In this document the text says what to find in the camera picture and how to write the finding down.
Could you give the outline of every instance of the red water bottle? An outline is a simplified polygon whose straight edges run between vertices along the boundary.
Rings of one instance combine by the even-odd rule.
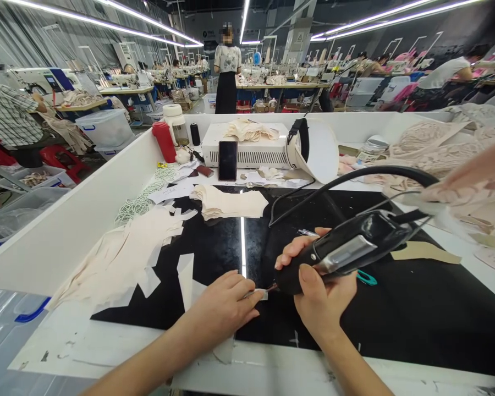
[[[176,150],[172,141],[171,129],[165,122],[157,122],[152,125],[152,134],[158,141],[161,154],[167,163],[176,162]]]

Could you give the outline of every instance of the white air conditioner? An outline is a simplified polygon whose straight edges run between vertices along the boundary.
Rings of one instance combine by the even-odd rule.
[[[138,62],[134,58],[132,51],[130,50],[130,46],[128,43],[117,43],[114,44],[115,53],[119,62],[121,64],[121,68],[124,69],[127,64],[132,65],[134,70],[138,71]]]
[[[205,165],[209,167],[218,167],[218,142],[236,141],[235,136],[224,137],[229,124],[211,124],[207,133],[203,137],[202,150]],[[267,166],[277,169],[290,169],[286,159],[286,138],[289,130],[284,124],[268,124],[268,128],[279,131],[278,140],[270,140],[262,135],[258,142],[239,142],[238,156],[236,159],[239,168],[258,168]]]

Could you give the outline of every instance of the white blouse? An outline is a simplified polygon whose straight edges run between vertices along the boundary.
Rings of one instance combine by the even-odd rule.
[[[220,68],[220,73],[237,72],[242,66],[240,48],[219,45],[214,53],[214,65]]]

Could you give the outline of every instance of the black skirt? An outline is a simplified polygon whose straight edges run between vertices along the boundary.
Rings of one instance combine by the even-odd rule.
[[[235,72],[220,73],[216,88],[215,114],[234,114],[237,112],[237,82]]]

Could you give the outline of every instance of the handheld fabric cutter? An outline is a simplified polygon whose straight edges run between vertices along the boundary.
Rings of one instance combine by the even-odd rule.
[[[355,170],[314,191],[275,221],[270,227],[311,201],[317,195],[348,180],[369,174],[393,174],[408,177],[423,187],[438,182],[434,176],[421,170],[399,166],[377,166]],[[290,265],[275,273],[275,288],[287,294],[302,293],[299,266],[315,266],[325,283],[335,277],[348,275],[386,256],[409,240],[415,228],[411,222],[429,217],[419,210],[396,215],[386,210],[371,210],[351,218],[315,240],[291,260]]]

